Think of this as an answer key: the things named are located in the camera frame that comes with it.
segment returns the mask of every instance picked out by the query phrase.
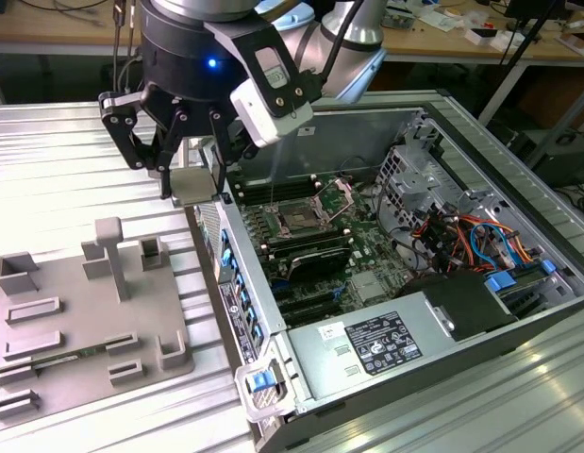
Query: circuit board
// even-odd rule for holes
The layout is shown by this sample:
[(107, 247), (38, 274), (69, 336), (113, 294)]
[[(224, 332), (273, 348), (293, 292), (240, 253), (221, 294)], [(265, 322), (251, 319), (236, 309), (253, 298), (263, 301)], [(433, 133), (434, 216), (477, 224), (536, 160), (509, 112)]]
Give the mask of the circuit board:
[[(241, 205), (275, 300), (293, 326), (390, 300), (412, 279), (410, 269), (378, 226), (368, 201), (343, 179), (332, 177), (323, 184), (314, 196)], [(264, 253), (282, 243), (303, 243), (335, 232), (344, 236), (339, 247), (347, 253), (343, 268), (318, 278), (292, 281), (289, 268), (294, 254), (280, 258), (275, 252)], [(316, 250), (317, 245), (308, 245), (299, 254)]]

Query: blue wire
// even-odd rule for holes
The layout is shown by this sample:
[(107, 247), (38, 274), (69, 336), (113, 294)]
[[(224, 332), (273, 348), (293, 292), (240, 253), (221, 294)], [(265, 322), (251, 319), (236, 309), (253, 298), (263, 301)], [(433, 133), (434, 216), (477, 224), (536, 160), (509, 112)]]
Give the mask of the blue wire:
[(492, 264), (492, 267), (496, 271), (497, 264), (495, 264), (495, 261), (493, 261), (491, 258), (487, 257), (486, 255), (483, 255), (482, 253), (480, 253), (480, 250), (478, 250), (478, 247), (476, 246), (476, 229), (478, 227), (480, 227), (480, 225), (482, 225), (482, 224), (476, 225), (476, 226), (474, 226), (474, 228), (472, 228), (472, 231), (470, 232), (470, 245), (472, 246), (474, 253), (476, 253), (484, 261), (488, 261), (490, 264)]
[(511, 249), (511, 246), (509, 245), (509, 242), (508, 242), (508, 238), (506, 238), (506, 235), (503, 234), (503, 231), (501, 230), (501, 228), (499, 226), (491, 225), (491, 224), (487, 224), (487, 223), (478, 224), (478, 225), (474, 226), (474, 228), (472, 228), (472, 232), (470, 233), (470, 245), (472, 246), (475, 253), (480, 258), (488, 261), (490, 264), (493, 265), (493, 267), (495, 268), (495, 271), (497, 270), (497, 266), (495, 265), (494, 261), (492, 259), (490, 259), (489, 257), (482, 255), (476, 246), (476, 229), (478, 227), (489, 227), (490, 229), (494, 230), (501, 237), (501, 240), (503, 241), (503, 245), (508, 250), (508, 253), (511, 256), (511, 258), (513, 259), (514, 263), (518, 266), (524, 264), (522, 259), (520, 258), (520, 256)]

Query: metal bracket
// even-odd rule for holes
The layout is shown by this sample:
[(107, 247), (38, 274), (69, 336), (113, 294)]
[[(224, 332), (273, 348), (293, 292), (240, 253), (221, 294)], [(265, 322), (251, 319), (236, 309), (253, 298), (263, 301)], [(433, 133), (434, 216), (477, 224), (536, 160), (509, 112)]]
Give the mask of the metal bracket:
[[(204, 23), (218, 41), (245, 67), (254, 81), (267, 110), (282, 118), (305, 105), (303, 77), (275, 27), (255, 12), (242, 20), (228, 23)], [(270, 49), (276, 59), (271, 68), (260, 65), (257, 52)]]

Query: workbench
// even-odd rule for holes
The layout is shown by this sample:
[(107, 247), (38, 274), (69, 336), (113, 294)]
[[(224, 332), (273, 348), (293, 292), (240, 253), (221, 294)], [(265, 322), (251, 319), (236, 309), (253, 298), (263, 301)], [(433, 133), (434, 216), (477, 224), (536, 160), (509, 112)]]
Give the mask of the workbench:
[[(517, 171), (517, 160), (501, 153), (502, 145), (481, 125), (468, 122), (456, 101), (433, 91), (387, 95), (432, 103), (584, 255), (584, 219), (571, 220), (564, 201), (528, 170)], [(148, 140), (153, 125), (140, 116), (136, 130)], [(477, 184), (478, 174), (465, 163), (454, 171)], [(0, 431), (0, 453), (253, 451), (183, 210), (159, 199), (158, 183), (145, 171), (126, 167), (94, 103), (0, 107), (0, 254), (29, 250), (37, 261), (79, 254), (99, 215), (121, 217), (125, 241), (157, 234), (168, 244), (196, 367), (183, 377)], [(368, 448), (584, 451), (584, 311), (515, 352), (317, 436), (293, 453)]]
[[(52, 5), (48, 0), (35, 1), (38, 5)], [(105, 24), (103, 27), (12, 0), (8, 3), (7, 13), (0, 15), (0, 54), (111, 55), (114, 39), (111, 2), (95, 8), (98, 12), (96, 19)], [(467, 0), (454, 8), (463, 12), (484, 10), (498, 28), (505, 28), (508, 20), (491, 8), (478, 5), (476, 0)], [(463, 30), (444, 33), (420, 21), (416, 21), (414, 30), (384, 30), (383, 47), (388, 52), (387, 61), (495, 65), (501, 59), (501, 52), (491, 47), (478, 47), (463, 38)], [(121, 56), (125, 55), (127, 35), (125, 28), (122, 31)], [(529, 47), (480, 115), (479, 120), (483, 124), (491, 120), (529, 66), (584, 67), (584, 57), (557, 42), (555, 38), (558, 35), (557, 31), (544, 31), (542, 41)], [(140, 42), (141, 36), (137, 30), (133, 43), (138, 45)]]
[[(459, 2), (441, 1), (441, 4), (453, 4)], [(459, 6), (454, 6), (462, 13), (468, 11), (483, 11), (489, 14), (488, 22), (495, 28), (506, 29), (506, 24), (511, 19), (494, 11), (490, 7), (479, 5), (476, 0), (467, 0)], [(486, 108), (482, 111), (478, 120), (486, 125), (499, 107), (516, 86), (526, 69), (530, 66), (560, 66), (560, 67), (584, 67), (584, 57), (570, 50), (558, 42), (559, 27), (550, 21), (543, 27), (542, 39), (532, 43), (526, 49), (518, 64), (510, 71), (504, 83), (499, 87)], [(463, 36), (463, 28), (443, 32), (433, 26), (419, 20), (415, 22), (411, 31), (391, 30), (384, 28), (383, 48), (388, 52), (386, 61), (415, 62), (415, 63), (458, 63), (458, 64), (486, 64), (498, 65), (503, 56), (490, 46), (477, 46)], [(506, 57), (509, 62), (512, 51)]]

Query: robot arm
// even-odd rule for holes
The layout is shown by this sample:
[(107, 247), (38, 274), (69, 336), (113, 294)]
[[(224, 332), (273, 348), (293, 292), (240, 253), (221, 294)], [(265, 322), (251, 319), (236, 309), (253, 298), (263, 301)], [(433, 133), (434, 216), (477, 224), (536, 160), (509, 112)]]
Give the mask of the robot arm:
[[(226, 166), (309, 120), (310, 103), (324, 86), (338, 92), (381, 44), (385, 0), (338, 2), (322, 25), (292, 34), (279, 34), (261, 18), (258, 2), (141, 0), (144, 89), (104, 92), (99, 103), (128, 166), (159, 177), (163, 198), (172, 194), (170, 163), (184, 138), (214, 137), (213, 188), (197, 198), (207, 201), (222, 191)], [(340, 30), (347, 31), (341, 36)], [(150, 144), (133, 132), (140, 109), (157, 123)], [(228, 127), (238, 116), (244, 140), (233, 146)]]

